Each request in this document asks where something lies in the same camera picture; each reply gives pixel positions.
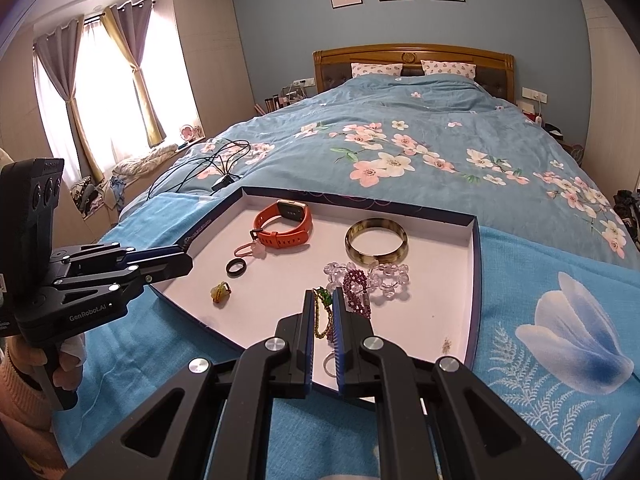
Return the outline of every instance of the curtain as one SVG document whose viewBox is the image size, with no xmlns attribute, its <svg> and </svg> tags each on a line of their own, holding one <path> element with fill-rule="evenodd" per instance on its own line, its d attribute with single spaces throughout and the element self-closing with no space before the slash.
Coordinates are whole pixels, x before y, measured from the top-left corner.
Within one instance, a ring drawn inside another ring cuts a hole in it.
<svg viewBox="0 0 640 480">
<path fill-rule="evenodd" d="M 121 160 L 148 153 L 129 63 L 100 21 L 84 26 L 76 99 L 91 152 L 104 173 Z"/>
<path fill-rule="evenodd" d="M 191 92 L 178 31 L 173 20 L 165 18 L 156 8 L 149 19 L 141 67 L 166 140 L 183 143 L 180 128 L 185 124 L 200 126 L 200 118 Z"/>
<path fill-rule="evenodd" d="M 71 187 L 82 176 L 78 150 L 71 133 L 69 116 L 66 113 L 66 104 L 55 86 L 49 79 L 46 70 L 40 62 L 40 58 L 33 54 L 33 78 L 36 83 L 36 96 L 42 125 L 51 147 L 53 156 L 65 159 L 65 169 L 62 178 Z"/>
<path fill-rule="evenodd" d="M 53 34 L 40 36 L 34 48 L 52 85 L 65 101 L 81 174 L 91 174 L 100 182 L 104 175 L 89 149 L 76 103 L 76 65 L 81 36 L 82 19 L 71 20 L 66 27 L 57 27 Z"/>
<path fill-rule="evenodd" d="M 146 140 L 150 147 L 160 144 L 165 138 L 140 69 L 152 5 L 152 0 L 142 0 L 135 5 L 127 2 L 120 8 L 117 6 L 107 7 L 104 15 L 100 17 L 107 33 L 116 43 L 133 71 L 133 82 L 136 87 L 140 111 L 145 121 Z"/>
</svg>

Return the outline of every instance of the black ring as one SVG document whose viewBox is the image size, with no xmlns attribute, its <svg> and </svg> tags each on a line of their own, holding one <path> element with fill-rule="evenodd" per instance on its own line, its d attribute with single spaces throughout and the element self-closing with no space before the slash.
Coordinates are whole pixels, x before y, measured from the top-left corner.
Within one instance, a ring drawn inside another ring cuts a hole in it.
<svg viewBox="0 0 640 480">
<path fill-rule="evenodd" d="M 238 270 L 231 270 L 234 265 L 240 264 Z M 242 258 L 234 258 L 228 264 L 226 264 L 226 275 L 230 278 L 239 278 L 246 271 L 246 261 Z"/>
</svg>

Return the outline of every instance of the gold chain necklace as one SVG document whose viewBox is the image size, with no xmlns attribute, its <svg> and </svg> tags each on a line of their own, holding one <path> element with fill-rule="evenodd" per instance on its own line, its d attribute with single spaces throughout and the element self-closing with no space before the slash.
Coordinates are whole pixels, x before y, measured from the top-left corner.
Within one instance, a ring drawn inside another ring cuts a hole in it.
<svg viewBox="0 0 640 480">
<path fill-rule="evenodd" d="M 330 305 L 332 304 L 332 298 L 331 298 L 331 295 L 322 287 L 314 288 L 313 292 L 314 292 L 314 297 L 316 299 L 316 323 L 314 325 L 314 335 L 318 339 L 323 339 L 332 327 L 333 314 L 331 312 L 331 307 L 330 307 Z M 318 320 L 320 317 L 321 302 L 324 305 L 324 309 L 326 310 L 327 316 L 329 317 L 329 321 L 327 322 L 326 328 L 324 329 L 324 331 L 321 333 L 318 333 Z"/>
</svg>

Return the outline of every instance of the blue wall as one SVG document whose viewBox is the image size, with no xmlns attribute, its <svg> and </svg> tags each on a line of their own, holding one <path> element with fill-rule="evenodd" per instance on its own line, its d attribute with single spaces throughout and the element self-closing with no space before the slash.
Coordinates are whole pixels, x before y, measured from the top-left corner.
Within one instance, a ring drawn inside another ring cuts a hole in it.
<svg viewBox="0 0 640 480">
<path fill-rule="evenodd" d="M 234 0 L 254 98 L 314 75 L 315 50 L 372 43 L 443 43 L 513 54 L 522 86 L 548 94 L 545 120 L 584 144 L 591 57 L 580 0 Z"/>
</svg>

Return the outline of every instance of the orange watch strap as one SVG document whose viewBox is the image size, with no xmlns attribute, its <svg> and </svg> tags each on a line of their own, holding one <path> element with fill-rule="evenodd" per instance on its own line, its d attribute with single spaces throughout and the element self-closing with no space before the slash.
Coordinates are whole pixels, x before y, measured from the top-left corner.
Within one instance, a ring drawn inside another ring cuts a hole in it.
<svg viewBox="0 0 640 480">
<path fill-rule="evenodd" d="M 271 204 L 268 208 L 260 211 L 254 220 L 254 230 L 260 230 L 262 226 L 269 219 L 280 216 L 280 210 L 278 209 L 278 203 Z M 290 231 L 283 233 L 271 232 L 271 231 L 258 231 L 256 237 L 260 240 L 260 243 L 266 247 L 273 247 L 275 249 L 281 249 L 284 247 L 296 247 L 302 245 L 309 240 L 309 231 L 312 227 L 311 211 L 308 206 L 305 207 L 305 216 L 300 222 L 300 225 L 294 227 Z"/>
</svg>

